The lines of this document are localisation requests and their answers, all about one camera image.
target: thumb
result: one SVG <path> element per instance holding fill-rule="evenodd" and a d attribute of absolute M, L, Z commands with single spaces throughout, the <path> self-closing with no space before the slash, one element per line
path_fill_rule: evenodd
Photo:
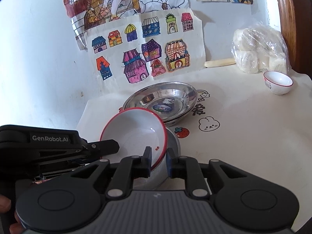
<path fill-rule="evenodd" d="M 0 213 L 6 213 L 11 208 L 11 200 L 7 197 L 0 195 Z"/>

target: purple house drawing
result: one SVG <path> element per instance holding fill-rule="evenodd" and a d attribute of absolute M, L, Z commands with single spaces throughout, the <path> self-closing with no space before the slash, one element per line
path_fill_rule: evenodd
<path fill-rule="evenodd" d="M 146 68 L 146 61 L 144 61 L 138 51 L 132 49 L 124 52 L 124 74 L 126 75 L 129 83 L 137 83 L 149 76 Z"/>
<path fill-rule="evenodd" d="M 142 44 L 142 54 L 146 61 L 152 61 L 161 57 L 161 46 L 153 39 L 149 42 Z"/>

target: strawberry drawing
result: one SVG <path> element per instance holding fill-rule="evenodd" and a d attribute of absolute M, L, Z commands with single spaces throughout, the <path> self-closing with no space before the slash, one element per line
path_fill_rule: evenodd
<path fill-rule="evenodd" d="M 176 133 L 178 138 L 185 138 L 190 134 L 190 131 L 183 127 L 175 128 L 174 132 Z"/>

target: clear plastic bag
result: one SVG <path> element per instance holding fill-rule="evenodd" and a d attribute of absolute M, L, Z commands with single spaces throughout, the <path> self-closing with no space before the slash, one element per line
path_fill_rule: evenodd
<path fill-rule="evenodd" d="M 288 74 L 291 69 L 284 38 L 270 26 L 257 24 L 236 30 L 232 54 L 237 66 L 245 73 L 273 70 Z"/>

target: wooden rolling pin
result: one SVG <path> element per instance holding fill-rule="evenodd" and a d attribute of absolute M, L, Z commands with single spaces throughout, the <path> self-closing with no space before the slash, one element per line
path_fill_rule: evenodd
<path fill-rule="evenodd" d="M 235 64 L 234 58 L 228 58 L 228 59 L 221 59 L 221 60 L 214 60 L 214 61 L 206 61 L 204 63 L 204 66 L 206 68 L 213 68 L 213 67 L 222 67 L 227 65 Z"/>

